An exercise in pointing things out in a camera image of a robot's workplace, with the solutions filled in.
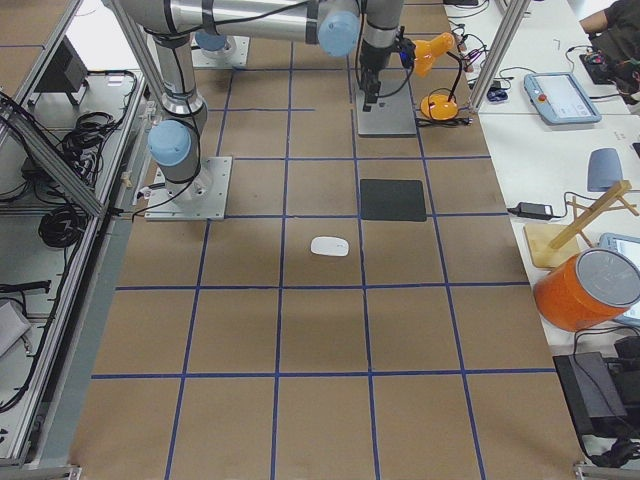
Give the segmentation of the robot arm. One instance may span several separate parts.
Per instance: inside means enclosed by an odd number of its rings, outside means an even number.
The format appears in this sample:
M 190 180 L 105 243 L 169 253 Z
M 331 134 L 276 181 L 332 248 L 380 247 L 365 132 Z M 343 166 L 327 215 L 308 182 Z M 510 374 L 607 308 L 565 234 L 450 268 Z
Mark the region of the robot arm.
M 163 94 L 163 120 L 154 126 L 148 147 L 165 179 L 165 188 L 179 203 L 204 194 L 210 181 L 202 172 L 201 134 L 207 107 L 198 93 L 191 53 L 191 37 L 160 34 L 153 37 Z
M 368 111 L 383 96 L 380 73 L 398 51 L 402 1 L 108 1 L 156 46 L 160 100 L 174 116 L 202 109 L 190 42 L 203 31 L 315 44 L 333 57 L 359 49 L 358 87 Z

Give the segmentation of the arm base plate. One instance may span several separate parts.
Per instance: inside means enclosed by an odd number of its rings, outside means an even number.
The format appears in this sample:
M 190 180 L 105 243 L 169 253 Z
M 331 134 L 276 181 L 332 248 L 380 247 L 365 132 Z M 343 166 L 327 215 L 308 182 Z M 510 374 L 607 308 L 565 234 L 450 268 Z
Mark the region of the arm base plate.
M 191 50 L 196 69 L 245 69 L 248 61 L 250 39 L 244 36 L 227 36 L 212 41 L 202 32 L 193 36 Z
M 200 221 L 225 218 L 233 158 L 207 157 L 201 161 L 199 176 L 182 192 L 183 186 L 165 182 L 156 168 L 154 180 L 163 183 L 153 189 L 144 217 L 148 221 Z

